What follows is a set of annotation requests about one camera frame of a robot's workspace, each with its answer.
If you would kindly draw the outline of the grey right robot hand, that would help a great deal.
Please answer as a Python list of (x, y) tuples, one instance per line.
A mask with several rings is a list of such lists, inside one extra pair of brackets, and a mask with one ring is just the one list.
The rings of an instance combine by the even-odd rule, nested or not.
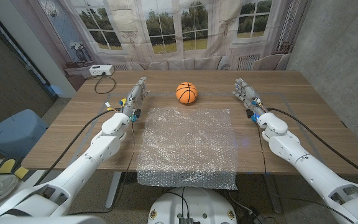
[(243, 102), (246, 110), (248, 110), (248, 117), (256, 116), (258, 118), (267, 112), (259, 94), (243, 79), (236, 79), (234, 87), (235, 90), (232, 94)]

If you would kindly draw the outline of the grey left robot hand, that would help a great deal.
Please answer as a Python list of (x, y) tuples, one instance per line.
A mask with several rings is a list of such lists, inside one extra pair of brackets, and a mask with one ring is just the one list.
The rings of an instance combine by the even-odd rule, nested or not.
[(146, 89), (146, 79), (147, 77), (139, 79), (127, 95), (127, 100), (122, 109), (122, 113), (126, 116), (131, 117), (135, 110), (140, 109), (144, 98), (149, 94), (149, 91)]

